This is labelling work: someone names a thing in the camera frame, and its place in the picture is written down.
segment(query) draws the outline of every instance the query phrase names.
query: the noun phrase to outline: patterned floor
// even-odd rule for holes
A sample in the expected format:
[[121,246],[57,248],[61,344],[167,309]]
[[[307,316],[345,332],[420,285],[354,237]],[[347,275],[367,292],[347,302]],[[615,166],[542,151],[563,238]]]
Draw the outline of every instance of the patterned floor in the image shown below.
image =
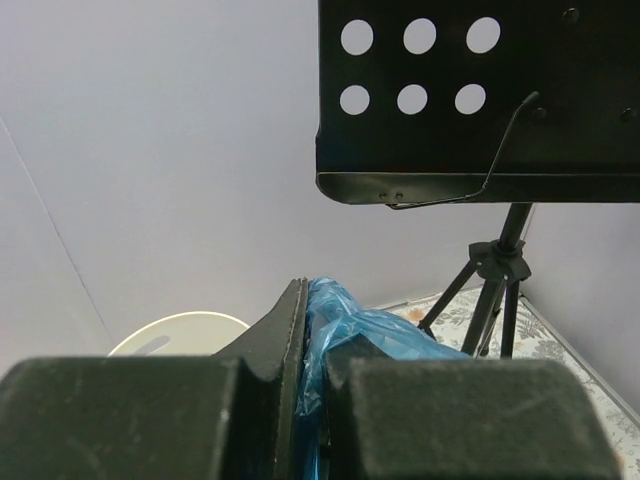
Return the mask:
[[[438,317],[432,329],[439,342],[460,348],[471,314],[475,308],[479,289],[466,290],[458,295]],[[391,312],[417,323],[438,296],[389,309]],[[502,331],[502,317],[498,318],[496,332]],[[490,357],[500,356],[500,336],[491,342]],[[625,479],[640,479],[640,428],[627,413],[607,394],[601,384],[563,346],[553,333],[525,304],[520,302],[514,357],[549,358],[566,365],[589,393],[602,421],[609,441],[618,453]]]

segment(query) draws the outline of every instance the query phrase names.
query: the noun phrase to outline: white wall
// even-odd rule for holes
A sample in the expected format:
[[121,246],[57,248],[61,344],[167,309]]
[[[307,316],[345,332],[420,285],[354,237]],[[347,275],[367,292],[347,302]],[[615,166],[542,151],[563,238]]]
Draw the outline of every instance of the white wall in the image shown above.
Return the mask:
[[8,0],[0,71],[0,115],[114,341],[185,310],[253,322],[299,276],[369,305],[436,292],[506,213],[317,191],[315,1]]
[[538,205],[523,291],[640,411],[640,205]]
[[0,377],[27,356],[112,343],[1,122],[0,312]]

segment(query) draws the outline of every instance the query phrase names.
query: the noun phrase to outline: black music stand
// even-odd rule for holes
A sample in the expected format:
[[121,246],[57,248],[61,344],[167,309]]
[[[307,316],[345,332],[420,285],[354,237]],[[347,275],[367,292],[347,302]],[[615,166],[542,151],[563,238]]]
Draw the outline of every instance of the black music stand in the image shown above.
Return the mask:
[[[318,187],[339,202],[396,209],[513,203],[500,239],[470,246],[421,323],[427,329],[477,271],[486,281],[463,351],[486,350],[506,291],[501,353],[510,356],[519,284],[530,275],[520,236],[531,204],[640,201],[640,2],[319,0],[319,13]],[[478,53],[467,34],[484,18],[500,37]],[[404,43],[416,19],[435,26],[425,52]],[[342,35],[356,20],[372,42],[349,53]],[[399,95],[414,85],[428,101],[405,114]],[[473,114],[454,106],[468,85],[486,94]],[[354,86],[367,101],[349,111],[341,98]]]

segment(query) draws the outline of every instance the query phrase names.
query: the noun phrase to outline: metal rivet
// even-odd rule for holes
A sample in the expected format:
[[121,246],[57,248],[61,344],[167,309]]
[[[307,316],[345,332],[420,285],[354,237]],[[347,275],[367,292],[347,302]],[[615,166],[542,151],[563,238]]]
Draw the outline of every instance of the metal rivet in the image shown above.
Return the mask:
[[575,25],[580,20],[580,10],[570,8],[562,14],[562,21],[565,25]]
[[620,118],[622,118],[623,122],[630,122],[637,116],[638,116],[637,108],[626,108],[624,112],[622,112],[622,115],[620,116]]
[[533,111],[533,118],[536,120],[543,120],[547,116],[547,109],[538,107]]

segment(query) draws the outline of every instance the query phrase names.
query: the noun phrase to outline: tripod stand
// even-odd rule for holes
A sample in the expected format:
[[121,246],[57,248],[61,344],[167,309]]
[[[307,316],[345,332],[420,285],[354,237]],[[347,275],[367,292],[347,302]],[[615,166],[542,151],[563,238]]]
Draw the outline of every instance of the tripod stand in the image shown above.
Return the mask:
[[419,327],[422,330],[428,331],[438,315],[477,272],[485,282],[461,350],[474,356],[484,356],[488,353],[502,297],[506,291],[500,356],[511,357],[520,282],[531,276],[531,270],[522,256],[525,242],[520,239],[531,207],[531,203],[512,204],[498,240],[469,245],[469,261],[420,322]]

